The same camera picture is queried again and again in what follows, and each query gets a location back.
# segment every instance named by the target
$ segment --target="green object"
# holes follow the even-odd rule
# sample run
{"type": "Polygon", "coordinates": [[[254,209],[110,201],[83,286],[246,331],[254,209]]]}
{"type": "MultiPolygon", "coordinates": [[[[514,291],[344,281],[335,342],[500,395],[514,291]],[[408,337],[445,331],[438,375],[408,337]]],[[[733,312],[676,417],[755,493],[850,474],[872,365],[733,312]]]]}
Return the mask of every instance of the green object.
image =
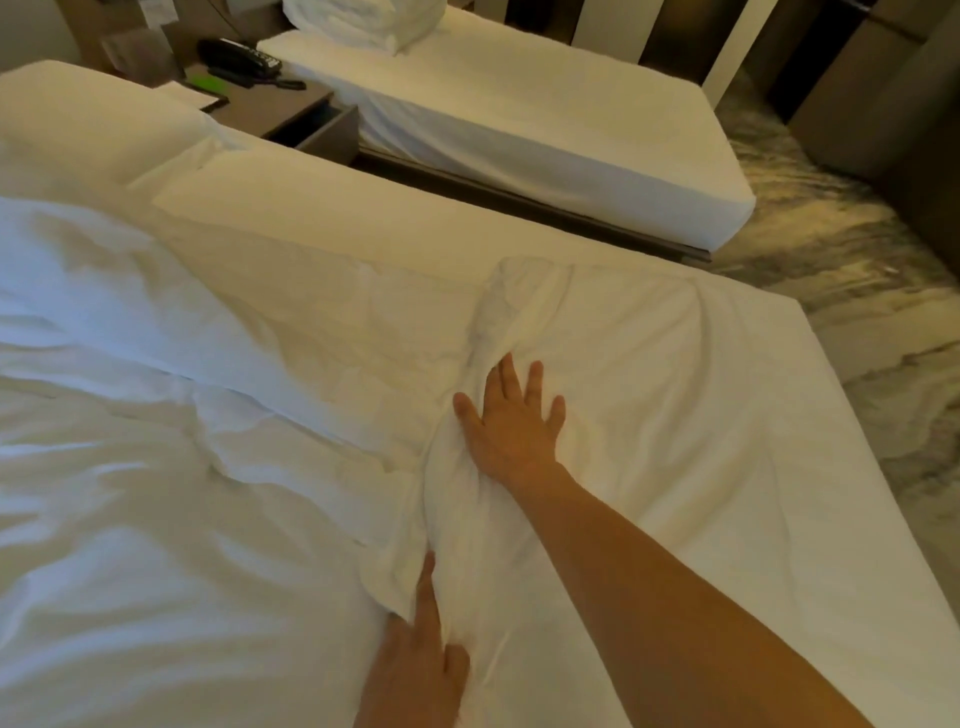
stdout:
{"type": "Polygon", "coordinates": [[[197,88],[202,88],[204,91],[218,93],[221,96],[227,95],[227,84],[214,76],[207,76],[206,74],[202,76],[191,76],[187,81],[197,88]]]}

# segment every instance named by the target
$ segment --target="telephone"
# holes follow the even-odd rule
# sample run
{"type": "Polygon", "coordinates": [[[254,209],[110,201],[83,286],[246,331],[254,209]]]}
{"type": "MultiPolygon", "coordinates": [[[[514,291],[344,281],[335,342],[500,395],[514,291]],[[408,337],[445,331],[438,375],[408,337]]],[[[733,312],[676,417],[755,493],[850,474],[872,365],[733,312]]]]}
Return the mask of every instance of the telephone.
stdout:
{"type": "Polygon", "coordinates": [[[271,81],[280,75],[283,63],[255,48],[226,38],[204,38],[197,42],[197,55],[207,67],[255,81],[271,81]]]}

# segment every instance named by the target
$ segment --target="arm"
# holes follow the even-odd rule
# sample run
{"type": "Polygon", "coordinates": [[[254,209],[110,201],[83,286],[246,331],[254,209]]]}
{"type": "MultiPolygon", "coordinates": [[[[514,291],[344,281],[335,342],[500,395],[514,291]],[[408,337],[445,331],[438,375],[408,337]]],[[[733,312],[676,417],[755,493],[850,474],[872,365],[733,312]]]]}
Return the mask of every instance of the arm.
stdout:
{"type": "Polygon", "coordinates": [[[541,418],[543,367],[524,394],[508,354],[483,417],[454,398],[477,467],[537,532],[635,728],[870,728],[806,660],[556,462],[564,401],[541,418]]]}

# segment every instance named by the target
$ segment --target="drawer front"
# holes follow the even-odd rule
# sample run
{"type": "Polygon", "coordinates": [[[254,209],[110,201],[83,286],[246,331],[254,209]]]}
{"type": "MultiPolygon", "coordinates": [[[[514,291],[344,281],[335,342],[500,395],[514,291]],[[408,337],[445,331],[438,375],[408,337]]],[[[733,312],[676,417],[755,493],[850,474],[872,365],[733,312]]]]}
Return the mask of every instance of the drawer front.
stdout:
{"type": "Polygon", "coordinates": [[[350,164],[359,149],[360,112],[356,106],[341,109],[339,113],[297,145],[297,149],[314,157],[350,164]]]}

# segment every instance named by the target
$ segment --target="patterned floor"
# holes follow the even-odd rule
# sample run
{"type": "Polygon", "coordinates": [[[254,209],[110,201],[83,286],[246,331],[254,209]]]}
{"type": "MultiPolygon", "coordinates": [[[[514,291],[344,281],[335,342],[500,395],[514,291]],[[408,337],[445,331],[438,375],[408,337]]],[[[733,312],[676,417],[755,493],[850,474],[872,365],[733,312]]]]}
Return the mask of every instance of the patterned floor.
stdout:
{"type": "Polygon", "coordinates": [[[960,619],[960,286],[867,185],[813,165],[745,76],[717,114],[757,206],[709,269],[804,306],[960,619]]]}

